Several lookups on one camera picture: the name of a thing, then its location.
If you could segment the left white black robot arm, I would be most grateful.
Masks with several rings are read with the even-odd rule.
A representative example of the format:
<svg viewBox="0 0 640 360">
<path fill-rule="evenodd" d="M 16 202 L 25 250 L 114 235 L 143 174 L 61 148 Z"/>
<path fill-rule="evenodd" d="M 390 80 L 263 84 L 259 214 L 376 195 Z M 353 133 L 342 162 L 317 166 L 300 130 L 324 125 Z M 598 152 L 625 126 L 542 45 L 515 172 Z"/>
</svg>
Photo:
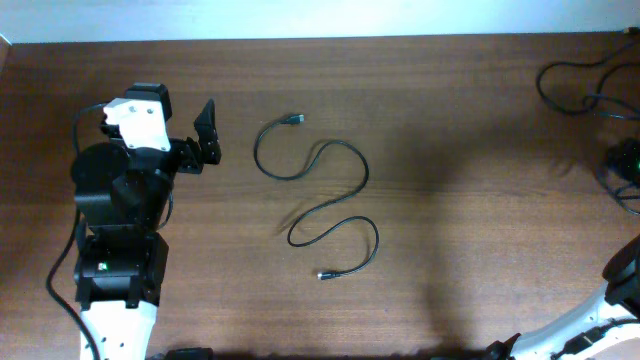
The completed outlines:
<svg viewBox="0 0 640 360">
<path fill-rule="evenodd" d="M 78 150 L 71 166 L 78 221 L 75 313 L 82 359 L 143 359 L 157 319 L 169 245 L 160 234 L 174 179 L 217 165 L 215 103 L 194 121 L 195 138 L 171 138 L 169 100 L 132 90 L 97 104 L 107 141 Z"/>
</svg>

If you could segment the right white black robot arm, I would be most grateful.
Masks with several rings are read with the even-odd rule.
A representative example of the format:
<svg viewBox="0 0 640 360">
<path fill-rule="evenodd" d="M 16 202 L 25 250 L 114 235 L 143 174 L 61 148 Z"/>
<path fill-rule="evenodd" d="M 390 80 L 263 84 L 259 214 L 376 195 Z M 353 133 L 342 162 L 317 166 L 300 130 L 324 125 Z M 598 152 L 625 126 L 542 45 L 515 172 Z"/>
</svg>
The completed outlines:
<svg viewBox="0 0 640 360">
<path fill-rule="evenodd" d="M 639 239 L 602 272 L 605 283 L 585 302 L 544 327 L 488 346 L 483 359 L 589 359 L 639 337 Z"/>
</svg>

